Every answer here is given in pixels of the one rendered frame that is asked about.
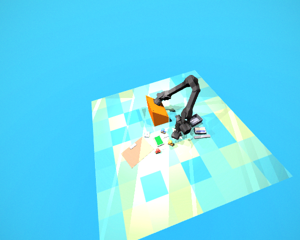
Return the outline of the tan clipboard with white clip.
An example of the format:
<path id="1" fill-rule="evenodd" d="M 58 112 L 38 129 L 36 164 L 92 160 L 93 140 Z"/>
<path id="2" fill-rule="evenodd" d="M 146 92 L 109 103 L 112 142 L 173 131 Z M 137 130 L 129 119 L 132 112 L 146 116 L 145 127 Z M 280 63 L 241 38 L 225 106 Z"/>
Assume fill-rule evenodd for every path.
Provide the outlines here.
<path id="1" fill-rule="evenodd" d="M 121 154 L 130 167 L 133 168 L 153 150 L 154 148 L 143 137 L 141 137 Z"/>

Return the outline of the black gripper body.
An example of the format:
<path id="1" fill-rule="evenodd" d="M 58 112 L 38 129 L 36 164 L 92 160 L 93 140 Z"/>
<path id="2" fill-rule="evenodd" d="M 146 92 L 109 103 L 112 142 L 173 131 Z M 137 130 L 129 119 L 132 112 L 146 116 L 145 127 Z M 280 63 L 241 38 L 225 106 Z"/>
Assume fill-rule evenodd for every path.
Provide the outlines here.
<path id="1" fill-rule="evenodd" d="M 180 138 L 181 129 L 176 124 L 175 124 L 175 128 L 174 129 L 176 129 L 176 130 L 175 130 L 175 132 L 172 132 L 171 137 L 174 138 L 174 139 L 176 139 L 176 140 L 178 140 Z"/>

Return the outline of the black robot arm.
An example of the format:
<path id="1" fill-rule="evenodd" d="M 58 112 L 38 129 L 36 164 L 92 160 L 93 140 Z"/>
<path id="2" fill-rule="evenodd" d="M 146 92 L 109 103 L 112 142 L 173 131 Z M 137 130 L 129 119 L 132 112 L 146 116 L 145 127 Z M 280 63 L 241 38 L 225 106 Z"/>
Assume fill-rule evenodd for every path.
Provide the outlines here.
<path id="1" fill-rule="evenodd" d="M 176 117 L 176 125 L 180 128 L 180 131 L 184 135 L 187 135 L 188 133 L 190 133 L 190 131 L 192 129 L 190 126 L 190 120 L 193 115 L 193 107 L 194 107 L 197 97 L 201 91 L 200 85 L 198 83 L 198 79 L 193 75 L 189 75 L 188 77 L 185 78 L 185 80 L 182 83 L 178 84 L 177 86 L 173 87 L 170 90 L 165 90 L 165 91 L 157 93 L 156 99 L 153 99 L 154 104 L 160 106 L 160 103 L 163 100 L 166 101 L 166 100 L 171 99 L 172 95 L 174 95 L 175 93 L 177 93 L 187 87 L 192 88 L 192 92 L 191 92 L 191 95 L 187 102 L 187 105 L 182 110 L 180 115 L 178 114 L 175 116 Z"/>

